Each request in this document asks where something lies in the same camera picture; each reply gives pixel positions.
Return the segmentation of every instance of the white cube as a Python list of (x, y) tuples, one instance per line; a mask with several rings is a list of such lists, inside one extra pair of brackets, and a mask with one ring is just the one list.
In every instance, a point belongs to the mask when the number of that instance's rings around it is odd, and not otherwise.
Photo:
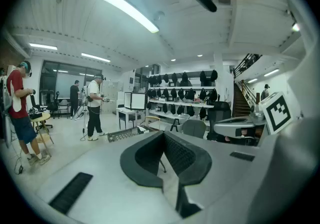
[(292, 114), (283, 92), (275, 92), (259, 103), (271, 134), (280, 132), (292, 120)]

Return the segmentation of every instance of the red shirt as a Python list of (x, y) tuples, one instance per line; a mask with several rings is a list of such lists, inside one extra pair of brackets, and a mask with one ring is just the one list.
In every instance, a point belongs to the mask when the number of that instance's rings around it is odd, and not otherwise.
[[(13, 85), (13, 89), (14, 91), (11, 92), (11, 82)], [(23, 89), (24, 88), (24, 84), (22, 82), (22, 77), (20, 74), (20, 71), (18, 69), (13, 70), (10, 75), (8, 76), (7, 80), (6, 80), (6, 86), (8, 88), (8, 92), (9, 94), (12, 96), (17, 90)], [(11, 106), (9, 108), (9, 114), (11, 117), (18, 119), (18, 118), (25, 118), (28, 116), (28, 112), (27, 112), (27, 100), (26, 100), (27, 96), (23, 96), (20, 98), (21, 100), (21, 109), (19, 112), (15, 112), (13, 106)]]

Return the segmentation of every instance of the brick wall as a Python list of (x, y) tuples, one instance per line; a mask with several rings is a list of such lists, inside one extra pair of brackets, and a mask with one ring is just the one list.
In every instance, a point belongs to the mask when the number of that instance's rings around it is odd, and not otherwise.
[(24, 57), (18, 53), (4, 38), (0, 39), (0, 68), (4, 68), (4, 74), (7, 74), (9, 65), (17, 66)]

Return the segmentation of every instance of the man in red shirt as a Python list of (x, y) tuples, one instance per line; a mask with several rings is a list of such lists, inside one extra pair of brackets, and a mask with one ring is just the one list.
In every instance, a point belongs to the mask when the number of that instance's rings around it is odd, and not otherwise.
[[(11, 122), (14, 126), (16, 136), (18, 137), (19, 144), (22, 151), (25, 153), (26, 158), (30, 165), (33, 165), (38, 159), (40, 165), (46, 163), (50, 156), (42, 156), (40, 153), (39, 145), (35, 139), (37, 134), (31, 125), (30, 118), (27, 112), (26, 97), (33, 93), (33, 89), (24, 89), (22, 78), (30, 76), (31, 64), (29, 61), (23, 61), (20, 65), (13, 69), (6, 80), (8, 92), (12, 97), (12, 105), (9, 108), (9, 115)], [(30, 143), (34, 154), (30, 154), (27, 144)]]

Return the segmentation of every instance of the black shirt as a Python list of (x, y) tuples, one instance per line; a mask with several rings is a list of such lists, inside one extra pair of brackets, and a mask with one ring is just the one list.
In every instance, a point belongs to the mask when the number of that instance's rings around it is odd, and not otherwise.
[(78, 92), (79, 92), (78, 86), (72, 85), (70, 87), (70, 101), (71, 102), (77, 102), (78, 101)]

